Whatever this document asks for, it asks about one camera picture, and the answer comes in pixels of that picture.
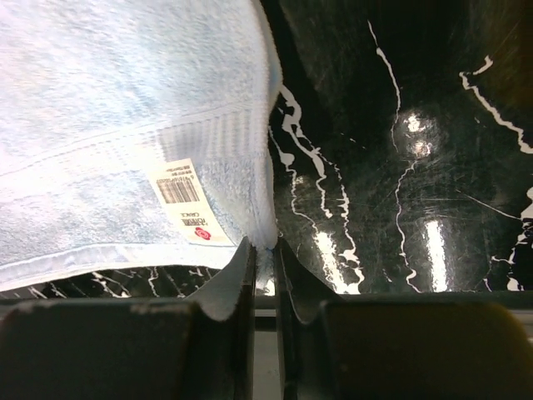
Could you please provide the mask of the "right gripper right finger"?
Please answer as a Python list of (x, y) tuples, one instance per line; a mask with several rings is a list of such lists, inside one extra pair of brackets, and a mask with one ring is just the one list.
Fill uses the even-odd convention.
[(529, 399), (530, 292), (339, 295), (274, 251), (285, 399)]

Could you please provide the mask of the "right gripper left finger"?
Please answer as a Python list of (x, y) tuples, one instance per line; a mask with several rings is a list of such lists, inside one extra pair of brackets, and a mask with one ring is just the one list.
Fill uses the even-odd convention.
[(249, 399), (256, 252), (183, 299), (1, 304), (4, 399)]

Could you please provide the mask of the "light blue towel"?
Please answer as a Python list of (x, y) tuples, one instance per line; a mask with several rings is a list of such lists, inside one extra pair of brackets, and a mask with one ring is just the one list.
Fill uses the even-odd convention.
[(258, 1), (1, 4), (1, 288), (277, 240)]

